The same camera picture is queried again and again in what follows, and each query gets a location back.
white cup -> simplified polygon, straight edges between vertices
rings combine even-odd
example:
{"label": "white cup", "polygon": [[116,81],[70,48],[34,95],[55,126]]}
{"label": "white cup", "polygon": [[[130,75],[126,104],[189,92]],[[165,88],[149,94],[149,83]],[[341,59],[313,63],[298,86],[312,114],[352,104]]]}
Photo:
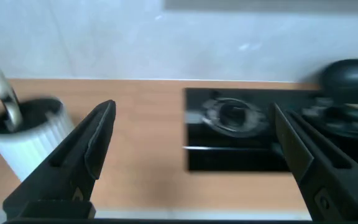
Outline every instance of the white cup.
{"label": "white cup", "polygon": [[0,111],[0,154],[21,182],[74,129],[63,103],[53,97],[19,103],[22,124],[8,130],[5,111]]}

screw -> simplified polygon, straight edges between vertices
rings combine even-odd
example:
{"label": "screw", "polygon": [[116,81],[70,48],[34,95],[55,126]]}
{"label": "screw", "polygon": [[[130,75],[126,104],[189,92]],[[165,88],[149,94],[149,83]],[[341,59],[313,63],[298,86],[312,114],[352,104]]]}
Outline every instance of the screw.
{"label": "screw", "polygon": [[325,197],[320,198],[320,205],[325,209],[329,209],[329,203]]}

black stove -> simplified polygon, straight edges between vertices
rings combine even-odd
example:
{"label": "black stove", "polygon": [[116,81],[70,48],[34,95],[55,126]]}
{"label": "black stove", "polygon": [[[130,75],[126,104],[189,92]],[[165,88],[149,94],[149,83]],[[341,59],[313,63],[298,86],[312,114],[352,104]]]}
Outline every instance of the black stove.
{"label": "black stove", "polygon": [[190,171],[288,172],[269,122],[272,103],[302,114],[358,162],[358,110],[319,91],[187,88],[185,99]]}

gas burner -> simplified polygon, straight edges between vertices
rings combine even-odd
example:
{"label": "gas burner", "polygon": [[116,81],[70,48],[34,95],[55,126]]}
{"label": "gas burner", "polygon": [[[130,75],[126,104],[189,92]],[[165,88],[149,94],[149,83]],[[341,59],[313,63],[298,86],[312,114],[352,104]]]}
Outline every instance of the gas burner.
{"label": "gas burner", "polygon": [[313,106],[303,115],[319,131],[334,136],[358,138],[358,109],[347,105]]}
{"label": "gas burner", "polygon": [[314,105],[310,108],[303,108],[302,114],[305,116],[316,117],[320,116],[322,111],[333,105],[333,100],[327,97],[314,98]]}
{"label": "gas burner", "polygon": [[213,130],[234,138],[249,138],[267,128],[260,109],[234,98],[215,98],[204,103],[203,122]]}

wooden countertop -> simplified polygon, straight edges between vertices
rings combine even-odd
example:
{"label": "wooden countertop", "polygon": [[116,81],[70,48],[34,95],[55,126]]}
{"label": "wooden countertop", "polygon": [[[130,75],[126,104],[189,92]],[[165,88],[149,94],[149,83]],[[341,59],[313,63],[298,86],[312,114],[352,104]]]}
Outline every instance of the wooden countertop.
{"label": "wooden countertop", "polygon": [[[76,124],[98,103],[116,101],[113,137],[91,199],[95,207],[306,211],[290,174],[187,172],[182,149],[182,90],[184,87],[311,89],[311,85],[144,80],[11,82],[20,99],[37,95],[59,97]],[[0,206],[18,185],[19,180],[0,156]]]}

